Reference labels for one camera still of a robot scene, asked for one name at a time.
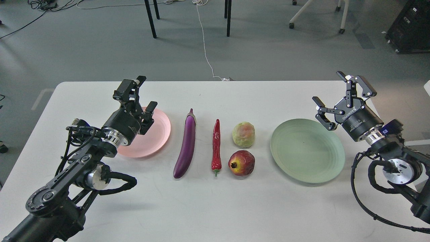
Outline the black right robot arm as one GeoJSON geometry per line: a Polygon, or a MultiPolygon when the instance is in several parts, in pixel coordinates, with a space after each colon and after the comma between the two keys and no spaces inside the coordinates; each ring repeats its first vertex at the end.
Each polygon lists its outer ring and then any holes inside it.
{"type": "Polygon", "coordinates": [[[376,90],[362,76],[345,75],[338,71],[337,75],[346,84],[345,96],[328,108],[317,97],[312,99],[317,105],[316,119],[329,131],[340,125],[355,142],[366,141],[370,148],[357,153],[351,167],[351,188],[359,206],[374,220],[384,224],[429,233],[429,228],[406,226],[385,219],[369,210],[358,198],[355,188],[355,171],[364,158],[372,159],[368,166],[370,185],[385,194],[400,194],[411,204],[413,216],[429,223],[430,198],[429,181],[427,180],[420,192],[409,187],[424,172],[429,175],[429,155],[411,149],[402,138],[403,124],[397,119],[385,124],[367,105],[367,100],[377,95],[376,90]]]}

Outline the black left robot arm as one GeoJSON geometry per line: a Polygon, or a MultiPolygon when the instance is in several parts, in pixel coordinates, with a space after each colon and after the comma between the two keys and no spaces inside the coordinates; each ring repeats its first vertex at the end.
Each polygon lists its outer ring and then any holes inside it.
{"type": "Polygon", "coordinates": [[[113,158],[121,146],[129,146],[137,135],[145,135],[155,122],[157,102],[146,109],[139,102],[139,89],[145,76],[125,79],[113,93],[120,103],[102,128],[75,119],[69,132],[66,151],[55,177],[32,193],[26,201],[29,215],[7,236],[4,242],[67,241],[83,230],[86,212],[97,196],[130,190],[137,179],[114,172],[101,160],[113,158]]]}

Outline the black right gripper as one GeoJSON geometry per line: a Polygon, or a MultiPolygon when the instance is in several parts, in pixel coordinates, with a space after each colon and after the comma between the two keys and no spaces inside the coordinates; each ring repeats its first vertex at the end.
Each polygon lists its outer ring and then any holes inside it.
{"type": "Polygon", "coordinates": [[[384,124],[365,103],[369,98],[375,97],[377,91],[363,76],[346,75],[342,71],[337,71],[336,74],[346,84],[345,96],[335,105],[337,109],[327,108],[320,98],[313,96],[312,100],[317,105],[315,118],[329,131],[336,130],[337,123],[341,124],[353,141],[361,141],[364,133],[375,127],[380,128],[384,124]],[[357,93],[358,86],[361,88],[361,95],[357,93]],[[350,107],[347,107],[346,99],[352,99],[353,104],[350,107]],[[338,110],[344,111],[344,114],[338,114],[338,110]],[[335,115],[337,123],[329,121],[326,113],[335,115]]]}

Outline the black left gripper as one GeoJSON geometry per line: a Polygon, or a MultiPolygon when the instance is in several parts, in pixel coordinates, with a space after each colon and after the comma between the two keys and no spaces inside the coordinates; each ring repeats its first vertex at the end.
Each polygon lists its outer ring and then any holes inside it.
{"type": "Polygon", "coordinates": [[[128,146],[137,135],[146,135],[152,127],[156,101],[151,101],[145,108],[139,104],[139,89],[146,81],[146,76],[124,79],[113,93],[113,99],[121,106],[113,112],[102,127],[104,142],[113,146],[128,146]]]}

